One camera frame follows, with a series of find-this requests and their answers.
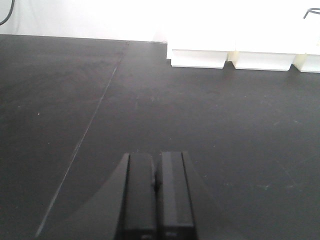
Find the white backdrop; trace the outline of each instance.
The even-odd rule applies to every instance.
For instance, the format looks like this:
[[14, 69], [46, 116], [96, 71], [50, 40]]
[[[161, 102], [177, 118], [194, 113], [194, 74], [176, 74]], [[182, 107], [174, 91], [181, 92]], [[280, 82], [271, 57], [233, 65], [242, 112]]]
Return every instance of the white backdrop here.
[[[0, 18], [11, 0], [0, 0]], [[160, 0], [16, 0], [0, 34], [166, 41]]]
[[[10, 2], [0, 0], [1, 19]], [[316, 7], [318, 0], [16, 0], [0, 34], [165, 42], [171, 31], [214, 38], [218, 29], [251, 45], [300, 36], [306, 10]]]

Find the white block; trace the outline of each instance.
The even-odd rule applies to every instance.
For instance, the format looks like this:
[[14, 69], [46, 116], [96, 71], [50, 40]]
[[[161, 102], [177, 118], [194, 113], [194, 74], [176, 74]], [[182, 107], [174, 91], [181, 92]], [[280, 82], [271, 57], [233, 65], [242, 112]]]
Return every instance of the white block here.
[[236, 69], [288, 71], [295, 56], [294, 53], [235, 51], [232, 63]]
[[173, 67], [222, 69], [227, 60], [227, 51], [172, 49]]
[[304, 73], [320, 73], [320, 55], [298, 54], [294, 66]]

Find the black mat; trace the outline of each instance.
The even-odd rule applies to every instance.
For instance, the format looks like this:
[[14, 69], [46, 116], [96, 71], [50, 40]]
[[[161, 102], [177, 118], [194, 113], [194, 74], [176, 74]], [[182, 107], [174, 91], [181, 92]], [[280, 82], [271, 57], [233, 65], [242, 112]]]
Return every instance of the black mat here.
[[320, 75], [170, 67], [162, 43], [1, 38], [4, 239], [35, 234], [121, 58], [44, 230], [123, 153], [186, 150], [248, 239], [320, 238]]

